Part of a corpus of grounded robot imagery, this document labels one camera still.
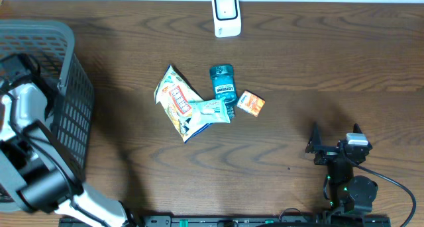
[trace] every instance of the laundry basket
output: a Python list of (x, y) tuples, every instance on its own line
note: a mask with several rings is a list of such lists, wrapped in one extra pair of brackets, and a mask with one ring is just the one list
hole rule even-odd
[(74, 54), (70, 27), (56, 21), (0, 21), (0, 59), (30, 54), (41, 66), (42, 77), (57, 83), (59, 94), (50, 129), (84, 168), (87, 156), (94, 89)]

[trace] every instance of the bottle label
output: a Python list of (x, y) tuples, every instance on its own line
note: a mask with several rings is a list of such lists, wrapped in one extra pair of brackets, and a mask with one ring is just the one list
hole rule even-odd
[(234, 85), (233, 84), (226, 84), (226, 85), (217, 85), (215, 87), (215, 93), (220, 94), (224, 92), (231, 92), (234, 91)]

